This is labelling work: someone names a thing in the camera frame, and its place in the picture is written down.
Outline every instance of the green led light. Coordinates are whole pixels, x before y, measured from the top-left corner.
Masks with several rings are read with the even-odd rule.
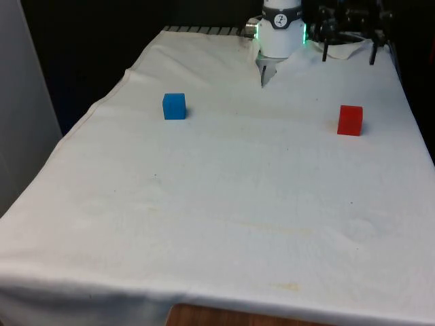
[[[302,44],[307,42],[307,24],[304,24],[304,35],[302,37]]]

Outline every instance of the cube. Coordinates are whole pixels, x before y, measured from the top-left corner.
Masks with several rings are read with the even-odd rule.
[[[163,113],[165,120],[184,120],[186,111],[186,98],[183,93],[164,95]]]
[[[342,105],[337,134],[360,136],[362,131],[363,109]]]

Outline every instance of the table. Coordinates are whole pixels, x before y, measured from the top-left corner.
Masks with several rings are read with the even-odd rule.
[[[389,53],[307,45],[261,88],[255,48],[162,32],[90,108],[0,219],[5,325],[162,326],[179,303],[435,324],[435,170]]]
[[[326,326],[260,314],[178,304],[172,307],[166,326]]]

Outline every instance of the dark background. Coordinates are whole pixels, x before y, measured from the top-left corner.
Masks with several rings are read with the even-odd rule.
[[[305,0],[304,5],[310,7],[315,1]],[[163,26],[242,26],[262,7],[262,0],[154,2],[22,0],[62,132],[68,132],[116,85]],[[429,62],[435,1],[385,0],[385,4],[398,14],[394,32],[402,84],[435,160],[430,119],[435,73]]]

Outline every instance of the blue cube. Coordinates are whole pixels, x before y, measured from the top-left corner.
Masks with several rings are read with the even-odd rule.
[[[165,120],[184,120],[186,111],[186,98],[183,93],[164,95],[163,112]]]

